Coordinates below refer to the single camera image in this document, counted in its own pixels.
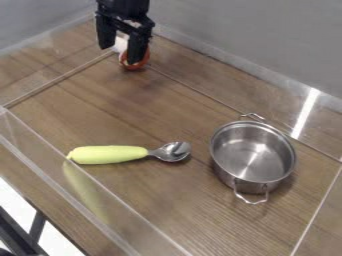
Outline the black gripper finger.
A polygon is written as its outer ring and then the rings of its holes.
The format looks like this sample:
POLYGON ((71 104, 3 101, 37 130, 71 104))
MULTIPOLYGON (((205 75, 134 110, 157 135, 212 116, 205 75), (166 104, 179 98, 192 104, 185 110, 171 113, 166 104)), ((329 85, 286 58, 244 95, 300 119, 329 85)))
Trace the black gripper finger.
POLYGON ((150 37, 133 33, 129 39, 127 62, 130 65, 142 62, 147 58, 150 37))
POLYGON ((111 20, 103 15, 97 15, 97 34, 102 49, 107 49, 115 45, 117 30, 113 27, 111 20))

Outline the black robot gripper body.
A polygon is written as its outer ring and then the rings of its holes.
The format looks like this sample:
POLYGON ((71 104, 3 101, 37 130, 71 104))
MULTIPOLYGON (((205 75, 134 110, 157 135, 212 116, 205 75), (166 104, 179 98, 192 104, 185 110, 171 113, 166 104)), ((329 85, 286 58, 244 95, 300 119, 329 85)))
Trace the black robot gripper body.
POLYGON ((117 31, 151 37, 154 21, 149 18, 150 0, 97 0, 97 15, 111 20, 117 31))

